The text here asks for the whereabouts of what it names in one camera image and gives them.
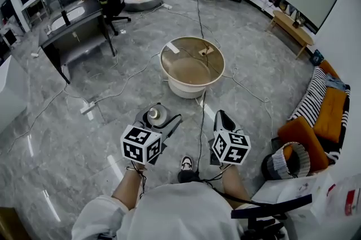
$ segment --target shelf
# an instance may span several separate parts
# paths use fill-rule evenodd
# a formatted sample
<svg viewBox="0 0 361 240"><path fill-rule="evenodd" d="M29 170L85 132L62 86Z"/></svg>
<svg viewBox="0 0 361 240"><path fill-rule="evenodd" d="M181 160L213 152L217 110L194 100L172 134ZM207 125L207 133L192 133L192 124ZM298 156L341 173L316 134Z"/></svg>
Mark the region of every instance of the shelf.
<svg viewBox="0 0 361 240"><path fill-rule="evenodd" d="M61 65L66 65L71 61L78 59L81 55L95 49L104 43L107 39L105 36L99 32L96 35L92 35L84 40L81 40L77 46L74 46L72 50L66 51L62 55L60 55L60 63Z"/></svg>

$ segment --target gray tile floor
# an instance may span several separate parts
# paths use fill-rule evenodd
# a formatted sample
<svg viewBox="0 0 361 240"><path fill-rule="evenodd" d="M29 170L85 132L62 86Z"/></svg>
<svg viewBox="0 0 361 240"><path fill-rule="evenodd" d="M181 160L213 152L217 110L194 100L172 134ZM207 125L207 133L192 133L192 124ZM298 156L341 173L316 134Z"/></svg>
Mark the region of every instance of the gray tile floor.
<svg viewBox="0 0 361 240"><path fill-rule="evenodd" d="M131 23L118 22L125 34L113 37L118 50L118 65L106 44L68 67L71 85L67 92L96 100L119 92L126 78L145 66L164 44L184 35L200 36L196 0L164 0L171 14L161 8L149 15L130 14ZM261 98L269 97L268 109L273 117L272 133L284 124L301 99L311 77L307 55L295 60L300 47L279 28L265 32L270 19L246 2L200 0L205 38L221 44L226 59L225 74L238 68L236 78ZM121 96L101 101L93 110L93 120L80 114L84 102L61 92L37 119L30 133L24 133L35 116L65 87L65 82L40 52L37 59L35 28L13 51L29 75L29 104L0 135L0 206L15 207L33 239L68 239L71 227L83 206L100 194L110 195L117 186L114 159L122 173L128 162L120 152L120 135L134 116L150 103L160 101L184 122L166 141L168 148L157 164L147 172L146 190L176 182L181 156L197 157L201 108L195 100L175 96L162 81L159 58L154 57L147 70L132 78ZM270 152L271 121L263 104L235 85L221 78L208 89L206 103L216 112L223 109L242 125L250 136L252 149L239 168L250 194L262 185L260 163ZM205 116L200 161L202 177L217 172L209 166L208 140L212 138L212 120ZM56 211L52 213L44 191Z"/></svg>

